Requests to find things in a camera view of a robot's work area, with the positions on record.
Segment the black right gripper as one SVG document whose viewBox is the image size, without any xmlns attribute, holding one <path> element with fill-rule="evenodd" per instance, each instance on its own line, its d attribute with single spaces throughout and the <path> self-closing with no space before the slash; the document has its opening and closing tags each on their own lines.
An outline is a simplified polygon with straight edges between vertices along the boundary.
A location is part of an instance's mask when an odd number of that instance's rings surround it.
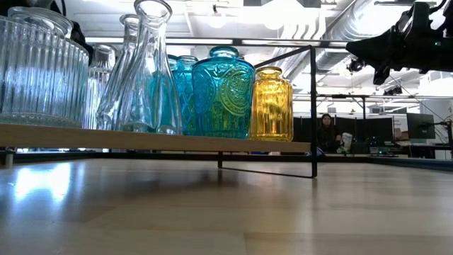
<svg viewBox="0 0 453 255">
<path fill-rule="evenodd" d="M 443 36 L 417 35 L 407 38 L 398 35 L 391 44 L 389 36 L 382 34 L 373 38 L 348 42 L 346 50 L 374 68 L 374 85 L 382 85 L 391 69 L 419 69 L 428 71 L 453 72 L 453 38 Z"/>
</svg>

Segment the cylindrical amber glass vase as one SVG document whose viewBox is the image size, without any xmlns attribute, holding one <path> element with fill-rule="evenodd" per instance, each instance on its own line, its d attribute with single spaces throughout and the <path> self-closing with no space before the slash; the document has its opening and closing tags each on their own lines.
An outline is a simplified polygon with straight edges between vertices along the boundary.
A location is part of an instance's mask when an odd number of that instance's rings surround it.
<svg viewBox="0 0 453 255">
<path fill-rule="evenodd" d="M 251 108 L 252 140 L 290 142 L 293 135 L 292 85 L 279 67 L 256 70 Z"/>
</svg>

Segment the rounded teal glass vase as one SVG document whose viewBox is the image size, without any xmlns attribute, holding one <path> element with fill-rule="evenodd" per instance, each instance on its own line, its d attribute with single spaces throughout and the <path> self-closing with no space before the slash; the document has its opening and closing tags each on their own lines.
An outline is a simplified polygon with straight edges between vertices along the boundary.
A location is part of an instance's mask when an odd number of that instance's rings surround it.
<svg viewBox="0 0 453 255">
<path fill-rule="evenodd" d="M 196 134 L 246 139 L 256 70 L 231 46 L 216 46 L 193 65 Z"/>
</svg>

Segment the small teal glass vase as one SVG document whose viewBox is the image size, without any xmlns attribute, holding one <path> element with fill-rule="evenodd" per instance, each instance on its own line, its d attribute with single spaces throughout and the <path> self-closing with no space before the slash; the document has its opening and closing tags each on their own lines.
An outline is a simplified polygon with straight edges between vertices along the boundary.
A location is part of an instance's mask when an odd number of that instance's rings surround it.
<svg viewBox="0 0 453 255">
<path fill-rule="evenodd" d="M 173 76 L 177 86 L 180 101 L 181 119 L 184 135 L 194 135 L 195 128 L 195 102 L 192 79 L 193 65 L 198 59 L 191 55 L 181 55 L 176 58 L 176 68 Z"/>
</svg>

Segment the wide teal glass vase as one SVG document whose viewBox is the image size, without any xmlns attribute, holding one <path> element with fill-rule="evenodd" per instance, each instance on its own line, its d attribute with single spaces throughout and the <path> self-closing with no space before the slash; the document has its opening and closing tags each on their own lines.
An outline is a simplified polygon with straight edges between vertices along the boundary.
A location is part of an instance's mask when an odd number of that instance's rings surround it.
<svg viewBox="0 0 453 255">
<path fill-rule="evenodd" d="M 179 131 L 179 122 L 178 122 L 178 104 L 176 103 L 177 91 L 176 83 L 174 79 L 174 72 L 176 71 L 177 57 L 175 55 L 167 55 L 168 65 L 171 74 L 171 87 L 170 87 L 170 102 L 171 102 L 171 114 L 173 117 L 173 127 L 175 128 L 175 133 L 178 134 Z"/>
</svg>

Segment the small clear glass vase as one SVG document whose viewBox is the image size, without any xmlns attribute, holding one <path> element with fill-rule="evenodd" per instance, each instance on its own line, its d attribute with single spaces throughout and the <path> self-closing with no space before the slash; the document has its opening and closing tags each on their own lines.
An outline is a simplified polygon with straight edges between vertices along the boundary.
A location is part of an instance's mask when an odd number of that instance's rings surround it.
<svg viewBox="0 0 453 255">
<path fill-rule="evenodd" d="M 88 53 L 38 25 L 0 16 L 0 123 L 81 127 Z"/>
</svg>

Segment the black computer monitor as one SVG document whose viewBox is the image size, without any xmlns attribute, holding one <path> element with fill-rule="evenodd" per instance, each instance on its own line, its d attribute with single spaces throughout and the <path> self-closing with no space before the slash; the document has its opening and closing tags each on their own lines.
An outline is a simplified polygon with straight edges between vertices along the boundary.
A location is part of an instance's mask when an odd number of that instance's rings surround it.
<svg viewBox="0 0 453 255">
<path fill-rule="evenodd" d="M 429 114 L 407 113 L 408 137 L 412 139 L 435 139 L 434 117 Z"/>
</svg>

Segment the white packet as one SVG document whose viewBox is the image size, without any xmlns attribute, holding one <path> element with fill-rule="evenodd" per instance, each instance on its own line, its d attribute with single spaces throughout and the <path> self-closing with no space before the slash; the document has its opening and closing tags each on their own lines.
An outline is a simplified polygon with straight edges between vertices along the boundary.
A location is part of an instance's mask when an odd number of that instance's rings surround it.
<svg viewBox="0 0 453 255">
<path fill-rule="evenodd" d="M 350 148 L 352 146 L 353 135 L 347 132 L 342 134 L 341 143 L 340 143 L 340 150 L 343 154 L 347 154 L 350 152 Z"/>
</svg>

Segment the person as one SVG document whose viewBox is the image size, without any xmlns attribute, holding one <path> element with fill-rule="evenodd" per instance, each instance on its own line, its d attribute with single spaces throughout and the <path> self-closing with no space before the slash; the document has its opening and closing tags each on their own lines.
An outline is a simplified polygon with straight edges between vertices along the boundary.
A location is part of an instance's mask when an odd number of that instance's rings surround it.
<svg viewBox="0 0 453 255">
<path fill-rule="evenodd" d="M 321 116 L 321 124 L 316 131 L 317 146 L 326 153 L 336 153 L 340 146 L 341 133 L 334 125 L 332 117 L 325 113 Z"/>
</svg>

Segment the long fluorescent light bar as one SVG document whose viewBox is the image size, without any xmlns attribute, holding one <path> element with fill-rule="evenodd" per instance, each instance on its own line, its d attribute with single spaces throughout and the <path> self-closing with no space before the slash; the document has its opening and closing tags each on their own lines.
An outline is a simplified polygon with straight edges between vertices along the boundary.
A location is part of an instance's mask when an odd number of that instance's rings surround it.
<svg viewBox="0 0 453 255">
<path fill-rule="evenodd" d="M 167 45 L 180 46 L 219 46 L 233 47 L 305 47 L 345 49 L 348 41 L 339 40 L 294 40 L 272 38 L 196 38 L 196 37 L 167 37 L 164 38 Z"/>
</svg>

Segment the labelled clear glass carafe vase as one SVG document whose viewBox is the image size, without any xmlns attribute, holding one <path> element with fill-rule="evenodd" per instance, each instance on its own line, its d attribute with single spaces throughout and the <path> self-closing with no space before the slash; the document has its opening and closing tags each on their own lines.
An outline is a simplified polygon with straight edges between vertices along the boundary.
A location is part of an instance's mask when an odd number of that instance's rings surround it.
<svg viewBox="0 0 453 255">
<path fill-rule="evenodd" d="M 98 106 L 96 113 L 98 130 L 115 130 L 122 92 L 122 78 L 137 46 L 138 16 L 125 14 L 120 17 L 120 22 L 124 26 L 122 48 Z"/>
</svg>

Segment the ribbed clear glass vase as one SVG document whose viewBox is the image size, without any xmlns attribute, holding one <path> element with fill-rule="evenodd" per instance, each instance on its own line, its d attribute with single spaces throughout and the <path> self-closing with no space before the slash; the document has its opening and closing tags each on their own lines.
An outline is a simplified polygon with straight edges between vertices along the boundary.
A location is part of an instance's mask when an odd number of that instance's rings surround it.
<svg viewBox="0 0 453 255">
<path fill-rule="evenodd" d="M 96 113 L 114 66 L 115 48 L 110 45 L 94 45 L 84 97 L 83 129 L 96 128 Z"/>
</svg>

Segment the silver ventilation duct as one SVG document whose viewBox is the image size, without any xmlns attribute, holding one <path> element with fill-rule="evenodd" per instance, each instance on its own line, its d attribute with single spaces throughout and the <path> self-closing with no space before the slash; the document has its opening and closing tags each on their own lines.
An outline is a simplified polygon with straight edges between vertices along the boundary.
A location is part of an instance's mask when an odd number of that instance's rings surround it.
<svg viewBox="0 0 453 255">
<path fill-rule="evenodd" d="M 355 0 L 352 6 L 328 29 L 322 40 L 330 41 L 355 41 L 372 38 L 381 35 L 394 25 L 401 14 L 407 11 L 409 4 L 402 6 L 394 4 L 375 4 L 375 2 L 388 2 L 397 0 Z M 316 49 L 316 66 L 318 72 L 326 73 L 349 57 L 346 52 L 333 52 L 332 49 Z M 309 73 L 309 53 L 300 54 L 288 58 L 289 70 L 285 71 L 284 77 L 294 80 L 302 73 Z"/>
</svg>

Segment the black aluminium table frame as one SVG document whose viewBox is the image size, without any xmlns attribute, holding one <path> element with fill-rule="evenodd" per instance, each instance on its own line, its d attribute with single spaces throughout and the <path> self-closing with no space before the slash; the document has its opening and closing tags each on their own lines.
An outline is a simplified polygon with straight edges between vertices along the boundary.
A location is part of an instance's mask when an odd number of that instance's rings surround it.
<svg viewBox="0 0 453 255">
<path fill-rule="evenodd" d="M 143 153 L 105 153 L 105 152 L 50 152 L 22 153 L 0 151 L 0 166 L 7 163 L 33 163 L 69 161 L 75 159 L 150 159 L 150 160 L 183 160 L 183 161 L 212 161 L 212 162 L 311 162 L 311 157 L 300 155 L 242 155 L 242 154 L 143 154 Z M 366 163 L 384 164 L 417 169 L 453 172 L 453 161 L 436 159 L 415 159 L 396 157 L 318 157 L 317 163 Z"/>
</svg>

